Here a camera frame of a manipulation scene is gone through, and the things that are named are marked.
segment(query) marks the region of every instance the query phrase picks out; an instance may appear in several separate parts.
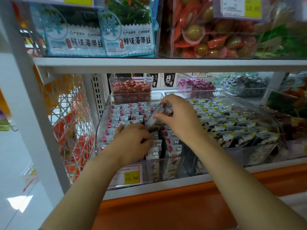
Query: wire mesh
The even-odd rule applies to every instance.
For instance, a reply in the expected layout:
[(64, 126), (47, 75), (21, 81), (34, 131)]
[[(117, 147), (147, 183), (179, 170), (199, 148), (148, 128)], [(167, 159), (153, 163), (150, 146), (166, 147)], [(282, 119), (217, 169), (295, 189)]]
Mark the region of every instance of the wire mesh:
[(89, 160), (95, 141), (82, 75), (66, 74), (45, 85), (39, 81), (59, 153), (73, 184)]

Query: forearm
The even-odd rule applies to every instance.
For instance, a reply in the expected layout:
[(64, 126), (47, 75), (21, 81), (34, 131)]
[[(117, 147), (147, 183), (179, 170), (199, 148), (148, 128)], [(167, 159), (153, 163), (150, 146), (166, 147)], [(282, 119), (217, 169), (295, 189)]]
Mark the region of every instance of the forearm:
[(197, 143), (191, 143), (191, 149), (212, 176), (240, 228), (307, 229), (301, 216), (240, 167), (216, 142), (207, 136), (201, 138), (194, 137)]
[(48, 216), (41, 230), (91, 229), (118, 163), (103, 151), (87, 162), (74, 185)]

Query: orange base panel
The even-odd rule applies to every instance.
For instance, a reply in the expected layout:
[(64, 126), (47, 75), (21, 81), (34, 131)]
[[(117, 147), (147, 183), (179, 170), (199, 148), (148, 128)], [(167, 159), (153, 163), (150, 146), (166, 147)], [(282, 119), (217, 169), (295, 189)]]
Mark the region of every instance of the orange base panel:
[[(307, 191), (307, 164), (254, 173), (281, 197)], [(103, 201), (93, 230), (222, 230), (237, 223), (214, 182)]]

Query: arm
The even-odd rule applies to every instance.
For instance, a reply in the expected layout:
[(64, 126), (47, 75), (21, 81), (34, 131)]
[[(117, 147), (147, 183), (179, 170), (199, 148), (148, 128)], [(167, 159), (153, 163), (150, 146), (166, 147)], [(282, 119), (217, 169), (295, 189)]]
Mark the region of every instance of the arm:
[(173, 106), (173, 116), (159, 113), (155, 118), (169, 125), (199, 157), (241, 229), (307, 229), (303, 217), (267, 190), (207, 136), (190, 103), (175, 95), (162, 100), (166, 101)]
[(112, 178), (121, 167), (144, 156), (152, 146), (151, 139), (140, 123), (130, 124), (124, 130), (121, 125), (108, 147), (86, 163), (79, 178), (40, 230), (91, 229)]

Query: price label holder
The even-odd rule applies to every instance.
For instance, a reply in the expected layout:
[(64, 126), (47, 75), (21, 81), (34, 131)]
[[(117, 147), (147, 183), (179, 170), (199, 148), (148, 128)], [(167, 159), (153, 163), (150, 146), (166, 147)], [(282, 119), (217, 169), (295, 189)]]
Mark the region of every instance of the price label holder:
[(83, 6), (92, 6), (93, 0), (64, 0), (64, 3), (74, 4), (74, 5), (83, 5)]
[(142, 167), (142, 164), (134, 164), (122, 167), (112, 179), (109, 187), (121, 187), (142, 184)]
[(221, 0), (221, 13), (224, 17), (261, 19), (261, 0)]

